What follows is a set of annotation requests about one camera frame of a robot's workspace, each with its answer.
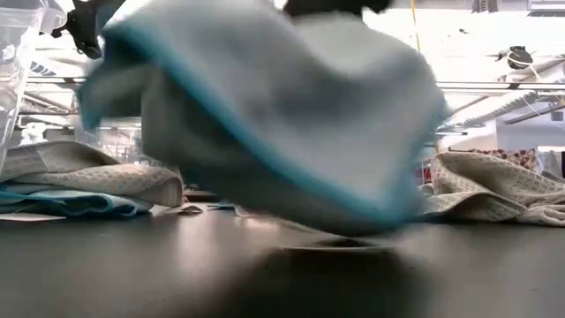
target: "towel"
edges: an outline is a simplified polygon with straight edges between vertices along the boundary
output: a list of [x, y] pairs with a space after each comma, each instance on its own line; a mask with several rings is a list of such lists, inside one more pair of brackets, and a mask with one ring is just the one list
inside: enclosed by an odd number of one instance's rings
[[182, 205], [182, 191], [173, 171], [119, 164], [88, 145], [52, 141], [8, 150], [0, 213], [36, 208], [57, 216], [135, 216], [153, 205]]
[[264, 0], [152, 2], [106, 28], [86, 128], [142, 117], [144, 152], [254, 210], [344, 236], [417, 213], [412, 160], [445, 111], [425, 59], [361, 19]]
[[14, 198], [14, 193], [0, 192], [0, 214], [25, 212], [64, 217], [127, 218], [148, 213], [154, 206], [133, 198], [73, 190], [39, 191]]
[[433, 182], [420, 188], [425, 219], [565, 226], [565, 180], [548, 172], [480, 153], [446, 152], [431, 165]]

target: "clear plastic bin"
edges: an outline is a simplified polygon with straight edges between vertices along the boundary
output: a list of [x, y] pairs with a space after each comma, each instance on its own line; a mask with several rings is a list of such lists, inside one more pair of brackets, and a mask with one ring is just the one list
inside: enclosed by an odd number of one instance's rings
[[0, 171], [40, 31], [66, 22], [56, 0], [0, 0]]

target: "red patterned fabric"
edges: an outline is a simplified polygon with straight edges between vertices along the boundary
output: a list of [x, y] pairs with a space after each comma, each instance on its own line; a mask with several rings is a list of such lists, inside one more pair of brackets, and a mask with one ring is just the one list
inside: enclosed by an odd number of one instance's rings
[[536, 149], [508, 151], [502, 149], [496, 150], [479, 150], [472, 149], [470, 152], [480, 153], [485, 155], [494, 155], [500, 159], [508, 160], [524, 167], [527, 170], [536, 172]]

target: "light blue towel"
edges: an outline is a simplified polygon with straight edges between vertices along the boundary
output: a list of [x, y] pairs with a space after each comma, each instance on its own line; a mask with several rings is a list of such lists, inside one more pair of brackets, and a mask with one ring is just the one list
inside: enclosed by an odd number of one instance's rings
[[132, 217], [152, 203], [105, 193], [48, 190], [30, 194], [0, 192], [0, 214], [27, 212], [66, 217]]
[[251, 210], [345, 236], [417, 211], [412, 161], [445, 114], [425, 59], [359, 19], [265, 0], [155, 1], [103, 32], [87, 128], [141, 116], [145, 153]]

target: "table surface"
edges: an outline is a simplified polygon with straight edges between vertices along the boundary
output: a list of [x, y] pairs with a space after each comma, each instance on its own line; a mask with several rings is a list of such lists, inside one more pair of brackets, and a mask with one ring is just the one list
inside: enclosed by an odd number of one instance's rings
[[223, 212], [0, 223], [0, 316], [563, 317], [565, 230], [417, 224], [378, 253]]

